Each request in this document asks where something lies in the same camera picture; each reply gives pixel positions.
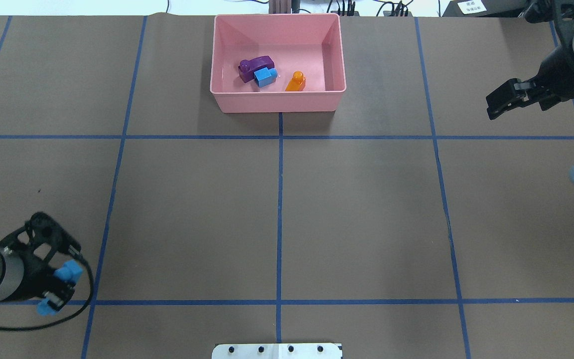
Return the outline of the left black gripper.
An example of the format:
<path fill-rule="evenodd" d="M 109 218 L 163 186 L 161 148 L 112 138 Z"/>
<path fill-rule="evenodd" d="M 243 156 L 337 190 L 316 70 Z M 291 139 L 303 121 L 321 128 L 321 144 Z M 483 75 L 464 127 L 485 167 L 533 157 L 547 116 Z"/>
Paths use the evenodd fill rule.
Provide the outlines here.
<path fill-rule="evenodd" d="M 54 276 L 55 268 L 39 257 L 22 257 L 23 277 L 15 291 L 18 301 L 43 298 L 43 312 L 60 312 L 72 299 L 77 284 Z"/>

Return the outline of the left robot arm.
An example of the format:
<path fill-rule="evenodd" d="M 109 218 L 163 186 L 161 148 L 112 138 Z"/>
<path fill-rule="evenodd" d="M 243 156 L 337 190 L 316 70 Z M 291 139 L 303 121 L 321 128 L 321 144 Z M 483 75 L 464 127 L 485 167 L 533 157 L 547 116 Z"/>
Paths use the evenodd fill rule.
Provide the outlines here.
<path fill-rule="evenodd" d="M 83 273 L 75 260 L 54 268 L 28 248 L 0 247 L 0 304 L 38 299 L 38 314 L 54 316 L 71 300 Z"/>

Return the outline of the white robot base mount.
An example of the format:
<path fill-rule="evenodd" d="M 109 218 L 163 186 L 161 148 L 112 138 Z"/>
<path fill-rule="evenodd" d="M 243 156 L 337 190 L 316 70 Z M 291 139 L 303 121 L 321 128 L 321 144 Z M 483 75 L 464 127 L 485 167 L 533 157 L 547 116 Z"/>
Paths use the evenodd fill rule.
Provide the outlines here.
<path fill-rule="evenodd" d="M 212 350 L 212 359 L 343 359 L 336 343 L 223 344 Z"/>

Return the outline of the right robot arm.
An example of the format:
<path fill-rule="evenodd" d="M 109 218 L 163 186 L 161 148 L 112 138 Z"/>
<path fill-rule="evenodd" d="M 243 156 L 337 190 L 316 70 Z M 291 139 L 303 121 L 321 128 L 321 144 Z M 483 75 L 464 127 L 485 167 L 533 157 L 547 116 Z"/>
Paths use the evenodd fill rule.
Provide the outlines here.
<path fill-rule="evenodd" d="M 509 79 L 486 97 L 489 136 L 505 141 L 518 161 L 509 179 L 520 191 L 534 190 L 546 205 L 574 207 L 574 2 L 549 9 L 534 24 L 526 19 L 500 19 L 502 34 L 483 47 L 491 71 L 489 84 L 500 77 L 504 61 L 535 64 L 535 56 L 550 45 L 552 52 L 528 80 Z M 521 185 L 526 175 L 526 185 Z"/>

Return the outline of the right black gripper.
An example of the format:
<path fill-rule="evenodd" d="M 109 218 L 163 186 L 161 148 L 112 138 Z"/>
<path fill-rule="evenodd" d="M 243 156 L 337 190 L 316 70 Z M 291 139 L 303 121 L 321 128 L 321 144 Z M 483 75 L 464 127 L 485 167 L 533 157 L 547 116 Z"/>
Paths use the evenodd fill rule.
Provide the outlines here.
<path fill-rule="evenodd" d="M 569 48 L 560 45 L 542 61 L 535 77 L 524 81 L 506 80 L 487 95 L 486 111 L 489 120 L 493 121 L 513 109 L 539 104 L 542 111 L 547 111 L 572 99 L 574 54 Z"/>

